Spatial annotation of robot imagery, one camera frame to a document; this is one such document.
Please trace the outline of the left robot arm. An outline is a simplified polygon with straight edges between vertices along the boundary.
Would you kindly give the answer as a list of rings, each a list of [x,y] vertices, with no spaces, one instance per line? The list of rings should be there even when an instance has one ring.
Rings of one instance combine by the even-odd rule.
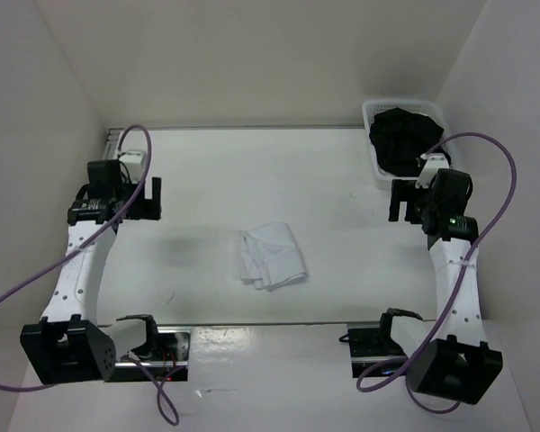
[[[145,196],[149,156],[131,150],[88,163],[88,182],[67,210],[68,260],[40,321],[22,328],[25,354],[44,385],[109,381],[128,353],[148,360],[161,337],[149,314],[126,315],[110,327],[97,323],[98,296],[107,257],[125,220],[161,217],[161,180]]]

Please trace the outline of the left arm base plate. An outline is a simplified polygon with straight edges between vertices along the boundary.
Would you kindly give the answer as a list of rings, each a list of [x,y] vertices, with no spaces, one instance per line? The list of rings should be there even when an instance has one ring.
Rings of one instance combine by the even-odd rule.
[[[192,329],[159,326],[157,347],[139,361],[160,382],[186,382],[191,348]],[[110,383],[142,383],[149,378],[132,362],[119,362],[109,380]]]

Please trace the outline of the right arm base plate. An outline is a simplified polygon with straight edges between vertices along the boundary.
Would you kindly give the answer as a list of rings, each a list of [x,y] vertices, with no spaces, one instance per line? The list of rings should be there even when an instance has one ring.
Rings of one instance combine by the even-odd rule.
[[[349,349],[352,376],[358,376],[371,365],[395,359],[395,362],[383,365],[369,374],[369,377],[387,377],[392,375],[403,363],[404,352],[393,342],[385,342],[377,324],[348,326],[346,333],[338,338]]]

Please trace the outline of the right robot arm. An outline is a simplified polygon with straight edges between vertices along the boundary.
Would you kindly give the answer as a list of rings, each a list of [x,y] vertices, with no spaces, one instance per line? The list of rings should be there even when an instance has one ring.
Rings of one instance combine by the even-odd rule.
[[[427,237],[436,277],[434,324],[408,310],[388,309],[376,331],[377,346],[407,357],[411,392],[468,405],[477,404],[501,372],[501,352],[490,348],[482,324],[477,257],[479,228],[465,215],[473,192],[466,173],[440,168],[427,182],[391,184],[390,221],[401,207],[405,219]]]

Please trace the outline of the white skirt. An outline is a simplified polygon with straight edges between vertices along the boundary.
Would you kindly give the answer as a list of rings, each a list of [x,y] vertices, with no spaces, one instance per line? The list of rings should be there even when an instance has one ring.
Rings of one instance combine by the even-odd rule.
[[[286,222],[271,222],[238,233],[240,281],[258,291],[308,280],[302,252]]]

